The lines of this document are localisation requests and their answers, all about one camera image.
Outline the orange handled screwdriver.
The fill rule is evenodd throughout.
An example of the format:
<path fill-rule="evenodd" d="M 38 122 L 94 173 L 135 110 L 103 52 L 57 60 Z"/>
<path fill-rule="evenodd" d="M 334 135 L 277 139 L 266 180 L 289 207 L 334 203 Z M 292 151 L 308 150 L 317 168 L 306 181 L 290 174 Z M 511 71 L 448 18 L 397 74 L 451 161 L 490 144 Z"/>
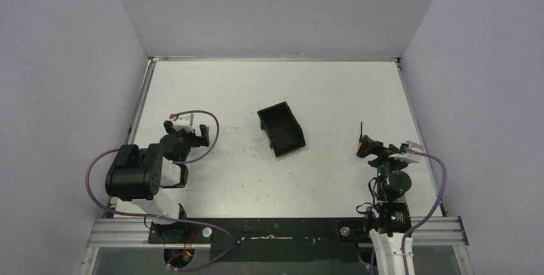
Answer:
<path fill-rule="evenodd" d="M 359 158 L 367 157 L 367 149 L 369 144 L 369 138 L 367 135 L 363 134 L 363 122 L 360 124 L 360 135 L 359 135 L 359 144 L 357 148 L 356 155 Z"/>

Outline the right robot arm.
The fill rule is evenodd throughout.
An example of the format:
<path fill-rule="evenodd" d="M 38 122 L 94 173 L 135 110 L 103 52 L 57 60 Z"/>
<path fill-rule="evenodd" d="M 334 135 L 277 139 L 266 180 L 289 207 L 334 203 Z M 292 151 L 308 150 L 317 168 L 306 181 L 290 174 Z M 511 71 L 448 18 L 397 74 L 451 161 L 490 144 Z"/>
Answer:
<path fill-rule="evenodd" d="M 414 274 L 412 262 L 411 216 L 405 198 L 412 180 L 404 169 L 415 160 L 406 153 L 407 144 L 385 146 L 361 134 L 357 157 L 375 155 L 368 165 L 377 174 L 368 183 L 372 202 L 364 212 L 363 237 L 372 242 L 379 274 Z"/>

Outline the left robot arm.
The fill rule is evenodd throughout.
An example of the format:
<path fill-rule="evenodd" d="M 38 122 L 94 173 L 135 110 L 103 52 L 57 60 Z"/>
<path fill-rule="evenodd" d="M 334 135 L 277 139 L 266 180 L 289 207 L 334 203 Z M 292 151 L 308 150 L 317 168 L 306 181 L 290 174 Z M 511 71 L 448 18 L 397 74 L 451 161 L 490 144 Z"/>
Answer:
<path fill-rule="evenodd" d="M 189 241 L 194 225 L 186 222 L 183 206 L 166 194 L 168 188 L 183 188 L 189 178 L 184 162 L 191 149 L 210 145 L 209 128 L 201 124 L 197 134 L 192 121 L 165 121 L 166 135 L 141 149 L 136 144 L 119 148 L 106 174 L 108 195 L 138 206 L 151 217 L 148 241 L 181 244 Z"/>

